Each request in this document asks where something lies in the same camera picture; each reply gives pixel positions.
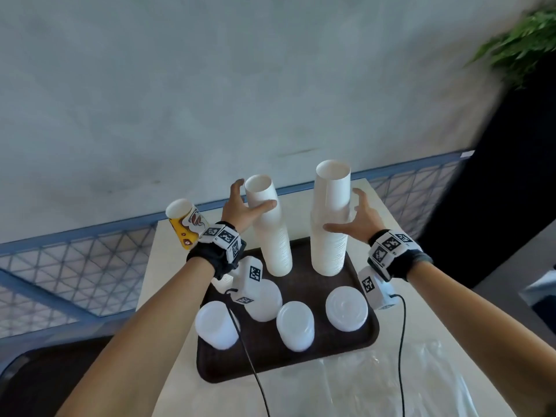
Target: wristband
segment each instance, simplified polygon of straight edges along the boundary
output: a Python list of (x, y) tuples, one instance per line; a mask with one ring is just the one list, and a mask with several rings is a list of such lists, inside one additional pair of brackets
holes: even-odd
[(407, 281), (407, 273), (417, 262), (433, 263), (431, 257), (403, 231), (381, 230), (369, 239), (371, 250), (367, 263), (385, 281), (401, 278)]
[(187, 259), (202, 257), (214, 268), (214, 278), (221, 280), (224, 274), (237, 268), (246, 245), (247, 243), (240, 238), (232, 224), (219, 221), (201, 234), (198, 243), (187, 255)]

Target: person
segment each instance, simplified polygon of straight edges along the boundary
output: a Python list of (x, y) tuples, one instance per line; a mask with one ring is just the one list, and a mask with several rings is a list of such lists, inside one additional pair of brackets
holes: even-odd
[[(243, 182), (232, 184), (222, 210), (222, 220), (239, 233), (276, 206), (267, 201), (248, 208), (240, 196)], [(354, 192), (355, 219), (324, 229), (367, 243), (385, 226), (365, 193)], [(112, 338), (57, 417), (150, 416), (214, 272), (205, 259), (189, 259)], [(556, 416), (555, 350), (431, 263), (417, 262), (407, 280), (519, 417)]]

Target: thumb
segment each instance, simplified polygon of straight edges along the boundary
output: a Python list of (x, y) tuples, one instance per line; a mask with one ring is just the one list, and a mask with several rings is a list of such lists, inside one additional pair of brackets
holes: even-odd
[(262, 215), (265, 212), (273, 210), (277, 204), (278, 202), (276, 202), (275, 200), (267, 200), (262, 202), (260, 205), (255, 206), (251, 210), (255, 215)]
[(348, 224), (324, 224), (323, 230), (328, 232), (340, 232), (346, 234)]

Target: white table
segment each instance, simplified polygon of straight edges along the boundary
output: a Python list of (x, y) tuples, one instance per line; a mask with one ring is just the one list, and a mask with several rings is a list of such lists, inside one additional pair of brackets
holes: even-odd
[[(368, 181), (365, 179), (352, 181), (352, 187), (358, 187), (367, 193), (370, 205), (379, 211), (388, 228), (399, 228), (398, 223)], [(308, 216), (312, 203), (312, 190), (280, 196), (280, 202), (286, 217), (290, 239), (307, 237), (309, 235)], [(351, 206), (353, 207), (356, 204), (357, 196), (352, 195)], [(203, 212), (203, 215), (208, 222), (217, 222), (220, 220), (221, 213), (222, 210), (218, 209)], [(258, 247), (252, 230), (246, 231), (242, 238), (247, 242), (247, 248)], [(369, 246), (352, 238), (349, 238), (347, 244), (347, 252), (351, 262), (355, 269), (360, 271), (367, 265), (366, 258)], [(149, 257), (138, 308), (183, 266), (186, 256), (187, 252), (181, 247), (169, 222), (160, 221)], [(404, 281), (394, 280), (393, 284), (396, 291), (402, 294), (407, 302), (406, 342), (439, 340), (452, 364), (463, 375), (479, 415), (513, 415), (511, 408), (498, 391), (462, 350), (415, 290)], [(402, 307), (395, 307), (377, 312), (380, 322), (380, 335), (371, 348), (376, 350), (398, 347), (402, 311)], [(245, 404), (240, 404), (242, 398), (252, 399), (257, 408), (257, 413), (262, 415), (260, 413), (260, 410), (264, 410), (262, 399), (260, 399), (259, 388), (253, 376), (246, 376), (218, 385), (208, 384), (198, 375), (196, 351), (197, 334), (192, 329), (166, 380), (153, 415), (239, 416), (245, 413)], [(196, 401), (196, 398), (203, 398), (203, 400)]]

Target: yellow printed cup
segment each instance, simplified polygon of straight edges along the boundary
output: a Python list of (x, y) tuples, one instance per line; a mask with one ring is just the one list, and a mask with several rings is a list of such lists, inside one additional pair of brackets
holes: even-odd
[(166, 216), (185, 250), (190, 250), (209, 227), (205, 217), (187, 199), (170, 203), (166, 208)]

